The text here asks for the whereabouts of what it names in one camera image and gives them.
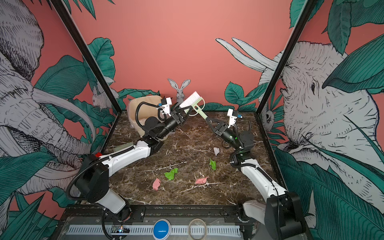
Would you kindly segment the cream trash bin with bag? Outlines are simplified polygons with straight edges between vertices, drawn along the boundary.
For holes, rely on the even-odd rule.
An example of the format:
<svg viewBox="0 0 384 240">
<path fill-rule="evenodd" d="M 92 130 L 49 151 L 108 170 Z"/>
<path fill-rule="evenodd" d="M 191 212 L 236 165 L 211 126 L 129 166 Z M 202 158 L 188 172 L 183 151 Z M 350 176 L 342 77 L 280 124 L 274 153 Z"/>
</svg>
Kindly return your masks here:
<svg viewBox="0 0 384 240">
<path fill-rule="evenodd" d="M 153 105 L 158 105 L 161 103 L 162 97 L 161 96 L 145 96 L 145 97 L 140 97 L 137 99 L 133 99 L 130 101 L 130 103 L 127 106 L 127 111 L 128 111 L 128 117 L 129 121 L 131 123 L 131 127 L 134 128 L 140 137 L 142 137 L 145 134 L 145 131 L 140 128 L 140 126 L 136 122 L 135 114 L 136 114 L 136 109 L 139 106 L 141 102 L 147 102 Z M 149 117 L 156 117 L 158 119 L 158 110 L 156 108 L 150 107 L 148 105 L 142 105 L 139 114 L 138 114 L 138 119 L 139 122 L 144 125 L 145 121 Z"/>
</svg>

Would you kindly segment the pale green dustpan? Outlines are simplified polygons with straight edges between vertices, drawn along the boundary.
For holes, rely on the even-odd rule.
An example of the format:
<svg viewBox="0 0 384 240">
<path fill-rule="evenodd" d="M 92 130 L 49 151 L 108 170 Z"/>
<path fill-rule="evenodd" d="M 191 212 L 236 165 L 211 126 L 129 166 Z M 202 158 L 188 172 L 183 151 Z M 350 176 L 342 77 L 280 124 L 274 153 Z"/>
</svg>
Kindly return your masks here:
<svg viewBox="0 0 384 240">
<path fill-rule="evenodd" d="M 122 151 L 124 149 L 132 147 L 133 145 L 134 145 L 133 142 L 130 142 L 130 143 L 126 143 L 126 144 L 114 147 L 114 152 Z"/>
</svg>

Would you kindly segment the pale green hand brush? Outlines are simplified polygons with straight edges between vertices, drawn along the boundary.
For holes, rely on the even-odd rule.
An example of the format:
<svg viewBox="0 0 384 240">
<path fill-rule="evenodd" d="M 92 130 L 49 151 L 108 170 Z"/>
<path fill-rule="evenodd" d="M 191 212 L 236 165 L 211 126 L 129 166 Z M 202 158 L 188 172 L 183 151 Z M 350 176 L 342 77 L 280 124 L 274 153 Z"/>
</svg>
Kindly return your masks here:
<svg viewBox="0 0 384 240">
<path fill-rule="evenodd" d="M 180 104 L 180 109 L 190 117 L 200 115 L 207 120 L 208 116 L 203 112 L 205 105 L 205 100 L 195 91 Z"/>
</svg>

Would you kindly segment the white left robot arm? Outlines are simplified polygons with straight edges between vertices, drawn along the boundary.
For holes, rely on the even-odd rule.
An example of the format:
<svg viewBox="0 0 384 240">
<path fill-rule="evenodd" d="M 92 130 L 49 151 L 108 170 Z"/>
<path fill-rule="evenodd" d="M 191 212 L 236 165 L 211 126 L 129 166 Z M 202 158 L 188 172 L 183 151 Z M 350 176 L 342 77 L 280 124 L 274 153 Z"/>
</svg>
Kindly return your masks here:
<svg viewBox="0 0 384 240">
<path fill-rule="evenodd" d="M 188 119 L 188 112 L 192 109 L 191 106 L 177 108 L 163 123 L 156 117 L 149 117 L 142 126 L 145 135 L 136 144 L 109 155 L 87 156 L 67 186 L 67 198 L 97 204 L 120 222 L 128 220 L 132 214 L 130 204 L 110 189 L 110 177 L 124 167 L 157 153 L 163 145 L 162 140 Z"/>
</svg>

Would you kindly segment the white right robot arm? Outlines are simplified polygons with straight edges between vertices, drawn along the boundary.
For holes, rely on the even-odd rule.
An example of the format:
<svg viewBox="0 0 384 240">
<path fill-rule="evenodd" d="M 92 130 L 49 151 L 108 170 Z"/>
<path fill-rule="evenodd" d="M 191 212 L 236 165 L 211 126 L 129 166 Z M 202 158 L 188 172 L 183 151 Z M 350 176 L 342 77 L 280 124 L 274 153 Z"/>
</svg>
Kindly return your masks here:
<svg viewBox="0 0 384 240">
<path fill-rule="evenodd" d="M 206 118 L 206 122 L 234 152 L 230 155 L 230 164 L 239 169 L 256 187 L 265 203 L 247 201 L 243 211 L 248 218 L 255 219 L 264 226 L 274 240 L 285 240 L 306 232 L 300 197 L 287 191 L 265 172 L 253 157 L 254 135 L 251 131 L 239 132 L 236 126 L 217 119 Z"/>
</svg>

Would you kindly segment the small green paper scrap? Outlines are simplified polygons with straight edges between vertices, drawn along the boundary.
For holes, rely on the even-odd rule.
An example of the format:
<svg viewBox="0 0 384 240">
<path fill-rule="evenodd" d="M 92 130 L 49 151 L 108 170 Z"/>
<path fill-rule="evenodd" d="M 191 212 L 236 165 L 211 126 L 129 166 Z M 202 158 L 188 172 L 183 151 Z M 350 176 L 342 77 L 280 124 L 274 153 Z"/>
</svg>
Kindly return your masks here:
<svg viewBox="0 0 384 240">
<path fill-rule="evenodd" d="M 217 169 L 217 164 L 216 164 L 216 162 L 215 161 L 213 161 L 212 159 L 210 159 L 210 163 L 209 163 L 209 165 L 211 166 L 211 169 L 212 170 L 216 170 Z"/>
</svg>

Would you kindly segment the large green paper scrap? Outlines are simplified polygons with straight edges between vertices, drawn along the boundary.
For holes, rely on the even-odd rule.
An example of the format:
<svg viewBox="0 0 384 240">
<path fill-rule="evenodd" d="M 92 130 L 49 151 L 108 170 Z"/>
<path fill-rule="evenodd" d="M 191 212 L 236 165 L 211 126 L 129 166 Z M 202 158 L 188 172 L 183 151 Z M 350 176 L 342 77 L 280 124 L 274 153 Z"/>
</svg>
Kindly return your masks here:
<svg viewBox="0 0 384 240">
<path fill-rule="evenodd" d="M 169 181 L 172 181 L 175 179 L 175 175 L 178 173 L 179 169 L 178 168 L 174 168 L 172 169 L 170 172 L 165 172 L 164 175 L 165 177 L 169 180 Z"/>
</svg>

